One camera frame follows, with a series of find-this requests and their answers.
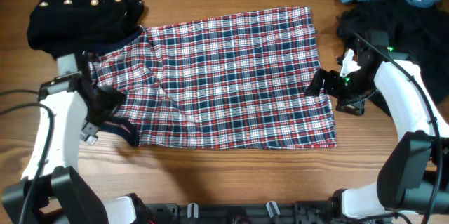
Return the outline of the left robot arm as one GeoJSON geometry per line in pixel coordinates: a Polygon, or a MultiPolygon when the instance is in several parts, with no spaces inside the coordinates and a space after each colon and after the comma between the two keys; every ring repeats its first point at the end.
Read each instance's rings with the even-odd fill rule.
{"type": "Polygon", "coordinates": [[[93,89],[87,56],[72,53],[56,61],[58,76],[41,85],[33,104],[40,121],[32,156],[1,203],[13,223],[137,223],[133,195],[103,202],[78,173],[80,143],[94,144],[126,97],[93,89]]]}

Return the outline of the red blue plaid garment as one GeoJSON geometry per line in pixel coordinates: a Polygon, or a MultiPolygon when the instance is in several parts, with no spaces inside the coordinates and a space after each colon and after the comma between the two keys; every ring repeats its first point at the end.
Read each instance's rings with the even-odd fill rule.
{"type": "Polygon", "coordinates": [[[305,95],[320,66],[311,9],[293,6],[141,26],[89,67],[126,96],[139,147],[280,150],[336,145],[330,97],[305,95]]]}

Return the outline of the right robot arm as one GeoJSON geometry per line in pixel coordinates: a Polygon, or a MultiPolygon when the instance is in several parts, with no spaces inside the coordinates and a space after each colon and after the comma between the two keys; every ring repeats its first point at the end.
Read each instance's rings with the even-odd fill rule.
{"type": "Polygon", "coordinates": [[[364,102],[383,98],[398,134],[398,144],[374,183],[340,189],[314,207],[323,222],[386,223],[448,214],[448,123],[433,103],[418,64],[408,53],[389,45],[387,32],[370,29],[357,37],[357,49],[347,51],[341,70],[316,71],[304,92],[337,98],[336,109],[363,114],[364,102]]]}

